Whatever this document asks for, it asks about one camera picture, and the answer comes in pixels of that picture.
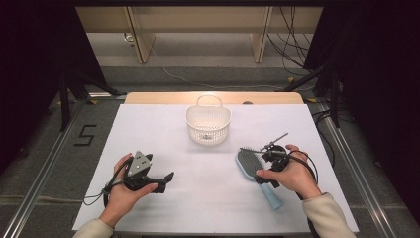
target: sleeve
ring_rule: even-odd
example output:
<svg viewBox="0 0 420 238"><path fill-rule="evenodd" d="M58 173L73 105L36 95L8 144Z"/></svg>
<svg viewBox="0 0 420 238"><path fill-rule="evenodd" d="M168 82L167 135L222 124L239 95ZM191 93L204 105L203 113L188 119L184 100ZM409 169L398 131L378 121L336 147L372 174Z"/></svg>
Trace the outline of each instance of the sleeve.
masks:
<svg viewBox="0 0 420 238"><path fill-rule="evenodd" d="M84 224L74 234L73 238L109 238L114 230L100 219L94 219Z"/></svg>
<svg viewBox="0 0 420 238"><path fill-rule="evenodd" d="M321 237L356 237L347 225L342 209L330 193L304 200L302 206Z"/></svg>

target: person's left hand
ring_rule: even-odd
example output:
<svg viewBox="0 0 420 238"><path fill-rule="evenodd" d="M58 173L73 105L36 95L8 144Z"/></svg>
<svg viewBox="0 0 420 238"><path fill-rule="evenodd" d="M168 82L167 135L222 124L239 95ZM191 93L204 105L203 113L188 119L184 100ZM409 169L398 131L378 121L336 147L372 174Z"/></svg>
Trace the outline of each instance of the person's left hand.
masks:
<svg viewBox="0 0 420 238"><path fill-rule="evenodd" d="M114 173L120 166L128 160L132 154L128 154L120 159L114 166ZM122 179L126 168L122 168L117 174L116 179ZM143 196L151 193L158 187L157 183L148 184L137 191L131 191L123 184L118 184L112 187L109 195L108 205L99 216L103 222L114 228L118 221L131 211L134 204Z"/></svg>

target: blue hairbrush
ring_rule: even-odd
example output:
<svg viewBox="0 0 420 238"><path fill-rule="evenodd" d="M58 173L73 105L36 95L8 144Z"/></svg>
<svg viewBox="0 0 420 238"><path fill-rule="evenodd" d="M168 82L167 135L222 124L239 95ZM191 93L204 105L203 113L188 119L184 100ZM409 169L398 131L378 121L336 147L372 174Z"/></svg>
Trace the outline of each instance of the blue hairbrush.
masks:
<svg viewBox="0 0 420 238"><path fill-rule="evenodd" d="M256 175L257 170L263 170L263 163L260 161L259 157L252 152L251 149L239 150L236 161L244 176L249 180L255 181L254 176ZM263 194L265 195L272 209L278 210L283 205L283 202L281 202L281 200L278 199L274 192L272 192L267 183L259 184L259 186L261 187Z"/></svg>

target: white basket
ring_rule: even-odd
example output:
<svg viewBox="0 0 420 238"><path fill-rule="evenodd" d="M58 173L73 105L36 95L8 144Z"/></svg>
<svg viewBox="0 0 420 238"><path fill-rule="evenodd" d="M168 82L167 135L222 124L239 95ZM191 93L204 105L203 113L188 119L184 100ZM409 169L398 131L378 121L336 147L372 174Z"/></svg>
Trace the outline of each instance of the white basket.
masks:
<svg viewBox="0 0 420 238"><path fill-rule="evenodd" d="M220 102L219 106L200 105L204 96L213 96ZM216 146L226 140L231 122L231 110L222 104L222 100L213 94L204 94L197 98L194 106L186 110L186 123L191 139L204 146Z"/></svg>

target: white paper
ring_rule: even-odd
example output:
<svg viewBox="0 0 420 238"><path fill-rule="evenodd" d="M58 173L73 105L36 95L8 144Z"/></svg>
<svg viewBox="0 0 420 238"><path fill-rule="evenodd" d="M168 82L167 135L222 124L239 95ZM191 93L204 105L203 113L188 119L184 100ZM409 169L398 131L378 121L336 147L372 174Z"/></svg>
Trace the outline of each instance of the white paper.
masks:
<svg viewBox="0 0 420 238"><path fill-rule="evenodd" d="M112 176L118 160L137 150L153 154L151 178L175 172L165 193L142 198L117 225L116 231L162 235L290 235L309 232L301 201L283 186L272 188L284 202L274 211L260 187L246 179L235 156L240 147L261 149L294 144L314 161L322 191L332 193L352 231L355 219L330 165L306 105L225 105L232 111L229 136L207 148L187 131L189 105L121 105L86 195L97 194ZM73 229L97 218L102 199L82 205Z"/></svg>

